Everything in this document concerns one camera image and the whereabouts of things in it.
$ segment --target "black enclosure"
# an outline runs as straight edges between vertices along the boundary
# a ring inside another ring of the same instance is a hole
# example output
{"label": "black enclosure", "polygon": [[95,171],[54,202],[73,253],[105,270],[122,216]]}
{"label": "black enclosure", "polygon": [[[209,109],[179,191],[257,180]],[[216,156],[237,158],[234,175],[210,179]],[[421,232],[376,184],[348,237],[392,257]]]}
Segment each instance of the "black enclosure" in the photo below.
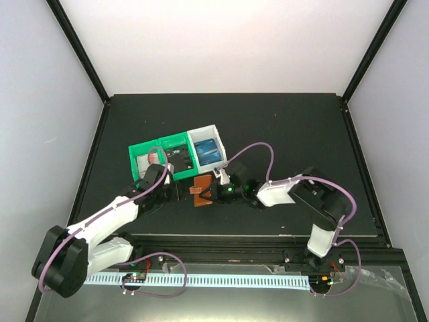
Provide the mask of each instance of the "black enclosure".
{"label": "black enclosure", "polygon": [[[418,319],[427,321],[404,253],[390,246],[347,105],[406,2],[393,1],[342,97],[329,93],[110,97],[60,2],[47,0],[105,104],[69,224],[89,217],[131,183],[128,146],[216,124],[229,157],[253,142],[270,143],[275,151],[273,180],[315,166],[350,190],[359,210],[341,236],[353,236],[361,249],[363,265],[400,266]],[[241,161],[254,176],[262,178],[269,152],[256,148],[244,154]],[[191,180],[184,181],[185,186],[191,184]],[[147,249],[181,254],[185,262],[224,262],[228,254],[241,252],[261,264],[273,264],[284,261],[286,248],[304,247],[311,221],[295,205],[266,211],[247,205],[196,209],[188,197],[165,204],[122,230],[132,233]],[[355,263],[353,248],[347,252]],[[33,321],[40,298],[37,290],[27,321]]]}

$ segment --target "black platform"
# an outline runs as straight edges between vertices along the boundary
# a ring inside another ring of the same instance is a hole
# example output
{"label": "black platform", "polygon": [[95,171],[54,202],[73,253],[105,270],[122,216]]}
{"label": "black platform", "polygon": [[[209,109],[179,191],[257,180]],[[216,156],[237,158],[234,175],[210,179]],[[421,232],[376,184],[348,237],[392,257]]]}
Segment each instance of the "black platform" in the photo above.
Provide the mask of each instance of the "black platform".
{"label": "black platform", "polygon": [[[334,94],[162,94],[115,95],[101,137],[78,220],[110,203],[133,179],[128,146],[215,124],[227,156],[253,142],[275,152],[271,179],[293,176],[307,166],[348,189],[358,211],[342,235],[375,236],[370,206]],[[240,161],[265,178],[269,151],[257,147]],[[264,211],[240,205],[194,208],[187,196],[125,226],[133,234],[310,235],[310,218],[296,205]]]}

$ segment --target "white wall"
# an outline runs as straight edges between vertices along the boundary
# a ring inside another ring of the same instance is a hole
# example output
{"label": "white wall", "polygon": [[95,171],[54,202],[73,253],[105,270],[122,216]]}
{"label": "white wall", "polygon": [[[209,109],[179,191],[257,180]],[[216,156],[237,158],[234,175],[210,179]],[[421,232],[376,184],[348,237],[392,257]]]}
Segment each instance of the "white wall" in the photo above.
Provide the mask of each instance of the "white wall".
{"label": "white wall", "polygon": [[351,112],[393,245],[429,315],[429,1],[408,1]]}
{"label": "white wall", "polygon": [[24,321],[46,231],[66,224],[102,103],[47,3],[0,6],[0,320]]}
{"label": "white wall", "polygon": [[392,0],[62,0],[108,93],[342,95]]}

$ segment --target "blue object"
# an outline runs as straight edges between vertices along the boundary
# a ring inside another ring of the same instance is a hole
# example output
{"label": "blue object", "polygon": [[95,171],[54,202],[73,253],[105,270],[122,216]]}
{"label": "blue object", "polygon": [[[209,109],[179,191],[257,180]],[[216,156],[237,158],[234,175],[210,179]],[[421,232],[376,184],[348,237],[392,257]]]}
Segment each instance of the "blue object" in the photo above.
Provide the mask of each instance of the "blue object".
{"label": "blue object", "polygon": [[196,142],[194,144],[196,155],[201,166],[205,166],[210,163],[219,162],[222,160],[219,148],[213,139]]}

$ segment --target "green box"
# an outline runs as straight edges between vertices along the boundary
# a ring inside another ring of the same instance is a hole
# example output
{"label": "green box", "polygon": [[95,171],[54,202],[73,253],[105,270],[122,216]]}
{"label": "green box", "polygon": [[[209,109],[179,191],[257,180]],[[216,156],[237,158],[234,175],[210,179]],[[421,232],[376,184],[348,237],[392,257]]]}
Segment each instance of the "green box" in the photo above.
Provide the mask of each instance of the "green box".
{"label": "green box", "polygon": [[[134,181],[140,179],[139,168],[137,166],[137,157],[144,154],[148,154],[150,149],[154,146],[161,147],[159,140],[152,140],[144,143],[135,144],[128,147],[129,159],[131,161],[131,173],[133,174]],[[158,151],[158,158],[160,159],[161,164],[165,164],[164,156],[160,151]]]}
{"label": "green box", "polygon": [[[174,180],[182,180],[185,178],[190,178],[193,176],[198,175],[198,167],[195,162],[194,154],[192,153],[193,147],[191,146],[191,143],[188,138],[187,132],[175,134],[173,136],[166,136],[157,140],[152,140],[140,144],[135,144],[133,146],[128,147],[129,151],[129,159],[131,161],[131,172],[133,175],[134,180],[138,180],[140,178],[139,175],[139,168],[137,166],[137,157],[142,156],[144,154],[148,154],[150,149],[152,149],[154,146],[159,146],[163,148],[164,150],[174,148],[176,146],[181,146],[186,144],[188,146],[189,150],[189,157],[192,161],[193,169],[173,173],[173,179]],[[158,151],[158,157],[160,159],[161,164],[165,164],[166,161],[164,159],[164,156],[161,152]]]}

